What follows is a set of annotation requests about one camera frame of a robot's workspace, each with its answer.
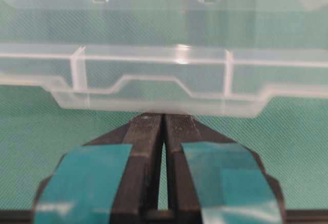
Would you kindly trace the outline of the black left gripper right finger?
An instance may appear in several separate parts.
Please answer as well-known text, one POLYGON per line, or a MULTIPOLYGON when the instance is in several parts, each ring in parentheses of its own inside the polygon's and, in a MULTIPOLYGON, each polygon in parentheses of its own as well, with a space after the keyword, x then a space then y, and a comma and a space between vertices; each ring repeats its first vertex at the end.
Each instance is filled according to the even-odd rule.
POLYGON ((169 207, 178 223, 285 223, 283 193, 253 150, 190 115, 166 114, 169 207))

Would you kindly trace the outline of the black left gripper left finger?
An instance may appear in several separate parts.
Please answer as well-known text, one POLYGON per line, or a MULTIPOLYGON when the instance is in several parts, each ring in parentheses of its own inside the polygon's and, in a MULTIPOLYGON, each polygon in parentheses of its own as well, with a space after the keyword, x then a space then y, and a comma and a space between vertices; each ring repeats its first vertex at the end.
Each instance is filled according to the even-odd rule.
POLYGON ((144 222, 158 207, 161 125, 144 113, 64 154, 39 184, 33 222, 144 222))

